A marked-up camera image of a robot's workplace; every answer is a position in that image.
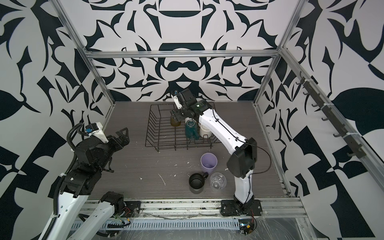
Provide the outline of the lilac plastic cup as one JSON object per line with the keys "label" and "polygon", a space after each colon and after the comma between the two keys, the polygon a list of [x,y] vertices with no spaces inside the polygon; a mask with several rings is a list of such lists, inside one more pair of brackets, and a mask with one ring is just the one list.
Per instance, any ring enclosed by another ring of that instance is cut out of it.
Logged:
{"label": "lilac plastic cup", "polygon": [[217,157],[212,153],[205,153],[201,156],[201,167],[203,173],[211,174],[218,164]]}

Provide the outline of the cream faceted cup teal base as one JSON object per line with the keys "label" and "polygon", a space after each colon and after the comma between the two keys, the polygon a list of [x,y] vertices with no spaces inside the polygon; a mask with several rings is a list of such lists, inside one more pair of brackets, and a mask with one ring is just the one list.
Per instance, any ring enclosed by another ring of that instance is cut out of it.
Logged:
{"label": "cream faceted cup teal base", "polygon": [[200,138],[196,121],[188,121],[185,124],[185,135],[188,140],[198,140]]}

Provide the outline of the amber glass cup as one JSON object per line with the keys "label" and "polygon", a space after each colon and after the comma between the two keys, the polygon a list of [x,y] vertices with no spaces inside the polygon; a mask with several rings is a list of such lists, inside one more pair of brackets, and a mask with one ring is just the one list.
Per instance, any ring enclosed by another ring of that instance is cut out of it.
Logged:
{"label": "amber glass cup", "polygon": [[170,118],[170,123],[171,123],[171,126],[175,128],[181,125],[181,122],[175,120],[173,117]]}

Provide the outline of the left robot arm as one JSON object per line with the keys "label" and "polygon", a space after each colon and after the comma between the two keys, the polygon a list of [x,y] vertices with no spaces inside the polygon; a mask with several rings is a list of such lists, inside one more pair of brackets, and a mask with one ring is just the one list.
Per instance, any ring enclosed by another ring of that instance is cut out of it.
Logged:
{"label": "left robot arm", "polygon": [[112,155],[130,143],[128,128],[117,131],[115,136],[106,136],[99,122],[85,126],[82,131],[83,125],[74,125],[67,134],[74,157],[60,175],[54,191],[53,213],[39,237],[41,240],[90,240],[109,218],[123,213],[124,196],[107,192],[94,212],[70,234],[102,173],[113,172]]}

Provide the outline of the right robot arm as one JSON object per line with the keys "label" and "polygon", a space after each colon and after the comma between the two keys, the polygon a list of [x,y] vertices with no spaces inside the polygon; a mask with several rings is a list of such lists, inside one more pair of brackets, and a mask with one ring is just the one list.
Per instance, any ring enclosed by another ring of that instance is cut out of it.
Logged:
{"label": "right robot arm", "polygon": [[239,210],[245,211],[254,201],[252,174],[257,161],[257,142],[235,131],[206,100],[197,100],[189,89],[173,91],[171,97],[176,108],[171,111],[174,120],[186,118],[197,121],[207,128],[226,147],[231,155],[227,168],[235,178],[234,201]]}

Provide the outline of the cream ceramic mug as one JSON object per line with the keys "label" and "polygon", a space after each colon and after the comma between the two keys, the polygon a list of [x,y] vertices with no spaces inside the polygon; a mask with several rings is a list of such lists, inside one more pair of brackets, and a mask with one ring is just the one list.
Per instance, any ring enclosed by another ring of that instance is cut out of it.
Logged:
{"label": "cream ceramic mug", "polygon": [[192,118],[186,118],[186,119],[185,119],[185,123],[187,123],[188,121],[193,121],[193,122],[195,122],[195,120],[192,119]]}

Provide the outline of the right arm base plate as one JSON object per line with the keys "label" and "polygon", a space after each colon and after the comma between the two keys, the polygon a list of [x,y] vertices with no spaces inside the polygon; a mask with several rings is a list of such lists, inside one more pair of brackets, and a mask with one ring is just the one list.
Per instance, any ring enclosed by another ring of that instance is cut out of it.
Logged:
{"label": "right arm base plate", "polygon": [[224,217],[261,216],[262,206],[259,200],[251,199],[245,204],[237,200],[222,200],[220,213]]}

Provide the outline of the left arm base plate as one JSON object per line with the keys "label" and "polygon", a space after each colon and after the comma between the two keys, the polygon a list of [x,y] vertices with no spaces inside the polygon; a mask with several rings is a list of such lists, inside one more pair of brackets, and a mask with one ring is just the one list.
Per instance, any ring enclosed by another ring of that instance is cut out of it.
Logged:
{"label": "left arm base plate", "polygon": [[122,218],[136,217],[141,212],[141,201],[124,201],[119,208],[119,216]]}

